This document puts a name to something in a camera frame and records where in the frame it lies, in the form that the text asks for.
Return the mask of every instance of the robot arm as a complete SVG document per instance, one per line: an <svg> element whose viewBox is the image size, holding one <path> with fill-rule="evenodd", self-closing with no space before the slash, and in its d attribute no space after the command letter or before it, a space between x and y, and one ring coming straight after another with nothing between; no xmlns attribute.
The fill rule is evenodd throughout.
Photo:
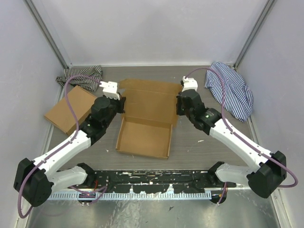
<svg viewBox="0 0 304 228"><path fill-rule="evenodd" d="M193 78L184 77L181 83L183 90L177 96L177 114L186 115L195 128L224 143L248 165L241 167L217 162L208 171L209 180L211 182L221 181L249 185L257 195L268 198L286 178L286 171L258 154L236 137L234 133L237 133L247 143L284 166L286 166L286 157L280 151L271 153L257 145L226 120L233 129L233 133L230 132L222 119L221 113L213 108L206 108L201 101L200 95L196 92L197 82Z"/></svg>
<svg viewBox="0 0 304 228"><path fill-rule="evenodd" d="M92 186L96 180L95 171L84 163L80 163L72 169L58 171L67 161L75 155L92 146L104 134L117 113L124 112L125 97L117 93L117 83L102 82L104 96L95 99L91 107L91 113L79 126L76 138L71 141L75 132L61 144L30 161L25 158L17 169L14 188L19 191L22 182L29 172L41 161L45 161L32 174L27 181L22 196L33 206L38 207L44 203L55 191L76 184ZM63 147L46 161L46 157Z"/></svg>

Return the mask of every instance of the flat cardboard box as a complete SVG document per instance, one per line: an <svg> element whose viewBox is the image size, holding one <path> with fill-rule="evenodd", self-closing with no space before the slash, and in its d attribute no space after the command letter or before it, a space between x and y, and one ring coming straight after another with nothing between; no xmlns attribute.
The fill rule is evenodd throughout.
<svg viewBox="0 0 304 228"><path fill-rule="evenodd" d="M75 86L68 92L67 97L79 124L81 124L91 113L91 106L94 104L96 96L79 86ZM67 135L71 135L76 130L75 119L65 98L62 98L44 117Z"/></svg>
<svg viewBox="0 0 304 228"><path fill-rule="evenodd" d="M176 126L177 94L180 84L126 79L119 83L125 89L125 113L118 135L118 152L167 159L172 128Z"/></svg>

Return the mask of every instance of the wooden table surface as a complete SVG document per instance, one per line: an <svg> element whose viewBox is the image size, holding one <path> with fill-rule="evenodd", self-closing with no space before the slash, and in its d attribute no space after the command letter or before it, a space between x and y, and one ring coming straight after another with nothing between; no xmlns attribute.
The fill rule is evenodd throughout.
<svg viewBox="0 0 304 228"><path fill-rule="evenodd" d="M179 83L184 75L199 66L118 66L104 67L104 81L119 82L125 78L139 78ZM213 107L220 111L220 104L214 99L211 92L204 88L206 71L193 73L198 84L198 92L206 107ZM99 88L96 96L102 95ZM241 123L225 112L227 119L243 134L250 137L247 123ZM180 116L178 125L173 129L170 156L167 160L132 156L118 153L115 149L117 137L121 126L121 117L117 115L106 134L92 147L80 152L68 161L62 169L74 167L84 162L94 170L155 170L155 169L209 169L218 161L231 165L245 165L224 144L213 139L193 127L185 116ZM50 146L52 149L66 139L66 135L54 128Z"/></svg>

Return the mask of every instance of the floor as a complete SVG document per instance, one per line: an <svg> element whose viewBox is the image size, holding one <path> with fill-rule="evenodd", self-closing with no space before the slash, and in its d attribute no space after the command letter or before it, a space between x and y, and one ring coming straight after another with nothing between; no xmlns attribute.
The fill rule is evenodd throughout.
<svg viewBox="0 0 304 228"><path fill-rule="evenodd" d="M278 228L271 199L229 190L219 207L209 200L47 201L34 208L27 228Z"/></svg>
<svg viewBox="0 0 304 228"><path fill-rule="evenodd" d="M125 78L139 78L179 83L184 75L199 66L126 66L104 67L104 81L119 82ZM204 88L206 71L193 73L198 84L198 92L206 107L213 107L220 111L219 103L211 92ZM102 95L101 88L95 93ZM247 123L241 123L228 112L227 119L243 134L250 137ZM132 156L118 153L115 150L116 141L121 126L120 115L117 115L107 129L106 134L92 147L82 151L68 161L62 169L74 167L84 162L94 170L135 170L135 169L209 169L218 161L231 165L245 165L245 163L221 142L195 129L185 116L180 116L178 125L173 129L170 156L168 160ZM52 149L66 139L66 135L54 128L50 146Z"/></svg>

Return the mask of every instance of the striped towel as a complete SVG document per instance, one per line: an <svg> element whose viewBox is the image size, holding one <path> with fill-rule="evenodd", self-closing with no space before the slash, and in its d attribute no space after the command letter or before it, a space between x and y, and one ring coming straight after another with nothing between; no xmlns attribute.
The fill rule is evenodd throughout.
<svg viewBox="0 0 304 228"><path fill-rule="evenodd" d="M66 83L66 81L74 75L86 75L95 79L98 79L101 81L103 70L101 66L90 66L84 69L65 69L64 75L58 76L56 78L56 82L58 82L61 87L63 87ZM96 92L96 90L99 88L99 84L93 80L87 79L87 78L81 78L77 77L74 78L71 82L71 85L73 86L80 86L86 90Z"/></svg>
<svg viewBox="0 0 304 228"><path fill-rule="evenodd" d="M252 113L253 97L252 92L240 74L226 64L220 62L212 63L212 70L216 71L223 79L225 85L225 106L235 118L245 122ZM222 87L218 77L207 71L205 87L210 89L214 98L222 104Z"/></svg>

